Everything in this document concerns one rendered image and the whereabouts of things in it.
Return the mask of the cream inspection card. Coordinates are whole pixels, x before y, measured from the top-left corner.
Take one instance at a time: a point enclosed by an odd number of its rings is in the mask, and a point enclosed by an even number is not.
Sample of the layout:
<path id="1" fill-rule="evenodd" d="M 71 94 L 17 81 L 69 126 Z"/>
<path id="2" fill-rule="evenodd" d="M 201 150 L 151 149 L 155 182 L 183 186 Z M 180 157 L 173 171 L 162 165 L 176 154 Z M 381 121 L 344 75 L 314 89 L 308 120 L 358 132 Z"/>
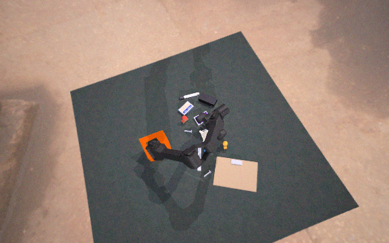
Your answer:
<path id="1" fill-rule="evenodd" d="M 201 136 L 203 138 L 203 141 L 205 141 L 206 135 L 208 133 L 208 130 L 199 131 L 201 133 Z"/>

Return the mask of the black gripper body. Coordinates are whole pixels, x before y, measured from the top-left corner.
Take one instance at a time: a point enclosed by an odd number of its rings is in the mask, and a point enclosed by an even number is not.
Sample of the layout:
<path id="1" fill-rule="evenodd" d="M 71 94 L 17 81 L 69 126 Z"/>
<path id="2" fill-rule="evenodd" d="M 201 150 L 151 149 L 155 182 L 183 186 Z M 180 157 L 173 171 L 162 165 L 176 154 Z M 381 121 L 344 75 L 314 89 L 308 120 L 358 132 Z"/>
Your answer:
<path id="1" fill-rule="evenodd" d="M 204 114 L 204 113 L 201 113 L 197 118 L 196 118 L 196 121 L 199 123 L 199 124 L 201 124 L 201 122 L 202 122 L 202 119 L 204 118 L 206 116 L 206 114 Z M 204 122 L 202 123 L 207 129 L 209 129 L 209 126 L 206 124 L 204 124 Z M 218 134 L 218 136 L 217 136 L 217 139 L 218 140 L 221 140 L 225 135 L 227 134 L 227 132 L 224 130 L 224 129 L 222 129 L 222 130 L 220 130 L 219 131 L 219 134 Z"/>

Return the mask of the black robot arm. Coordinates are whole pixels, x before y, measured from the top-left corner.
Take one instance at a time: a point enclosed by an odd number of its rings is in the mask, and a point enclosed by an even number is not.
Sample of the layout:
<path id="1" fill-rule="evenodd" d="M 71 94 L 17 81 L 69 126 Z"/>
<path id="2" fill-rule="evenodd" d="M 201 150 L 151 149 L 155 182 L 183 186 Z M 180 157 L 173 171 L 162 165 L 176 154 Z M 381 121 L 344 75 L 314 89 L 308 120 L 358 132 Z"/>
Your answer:
<path id="1" fill-rule="evenodd" d="M 209 126 L 208 133 L 205 141 L 200 144 L 194 144 L 185 151 L 179 151 L 167 148 L 164 143 L 160 143 L 157 138 L 154 138 L 146 142 L 146 150 L 152 156 L 153 160 L 162 161 L 164 159 L 170 159 L 174 161 L 183 162 L 187 167 L 196 169 L 204 164 L 209 155 L 215 150 L 215 143 L 219 131 L 224 127 L 224 116 L 230 112 L 229 108 L 225 104 L 220 105 L 212 113 L 208 113 L 202 121 Z M 202 158 L 199 157 L 195 151 L 197 148 L 204 147 L 205 152 Z"/>

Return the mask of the red-handled rubber stamp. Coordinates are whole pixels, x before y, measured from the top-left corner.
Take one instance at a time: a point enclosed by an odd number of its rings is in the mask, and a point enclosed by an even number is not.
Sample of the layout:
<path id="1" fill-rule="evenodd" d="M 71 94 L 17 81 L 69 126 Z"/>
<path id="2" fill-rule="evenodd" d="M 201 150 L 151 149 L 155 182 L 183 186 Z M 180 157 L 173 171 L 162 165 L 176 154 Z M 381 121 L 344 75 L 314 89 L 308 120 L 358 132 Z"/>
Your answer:
<path id="1" fill-rule="evenodd" d="M 185 116 L 185 115 L 183 115 L 182 116 L 182 123 L 184 124 L 184 123 L 186 123 L 188 121 L 188 118 Z"/>

